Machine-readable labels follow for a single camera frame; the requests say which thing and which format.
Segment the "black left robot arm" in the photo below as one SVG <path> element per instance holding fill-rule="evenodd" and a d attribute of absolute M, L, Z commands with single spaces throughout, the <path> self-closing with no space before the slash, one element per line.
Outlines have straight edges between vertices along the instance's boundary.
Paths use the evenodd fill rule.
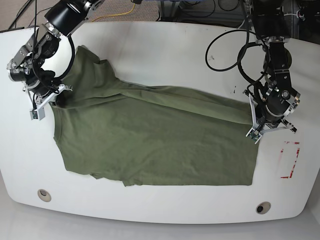
<path fill-rule="evenodd" d="M 290 52 L 285 48 L 291 35 L 283 12 L 281 0 L 247 0 L 248 18 L 252 22 L 257 42 L 265 52 L 262 77 L 250 82 L 253 93 L 246 90 L 252 115 L 252 127 L 246 134 L 256 143 L 266 133 L 296 127 L 287 116 L 300 103 L 300 93 L 292 86 L 289 68 L 292 64 Z"/>

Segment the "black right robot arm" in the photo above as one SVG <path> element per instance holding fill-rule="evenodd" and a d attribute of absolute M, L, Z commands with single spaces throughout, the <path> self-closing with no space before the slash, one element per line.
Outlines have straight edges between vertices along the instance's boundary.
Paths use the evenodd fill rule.
<path fill-rule="evenodd" d="M 45 14 L 46 23 L 34 27 L 30 39 L 7 64 L 9 78 L 24 84 L 32 105 L 29 111 L 32 120 L 42 120 L 45 105 L 55 102 L 63 91 L 72 90 L 62 83 L 75 60 L 72 34 L 102 4 L 102 0 L 60 0 Z M 42 66 L 56 54 L 61 37 L 68 39 L 71 58 L 67 69 L 56 76 L 54 71 L 44 70 Z"/>

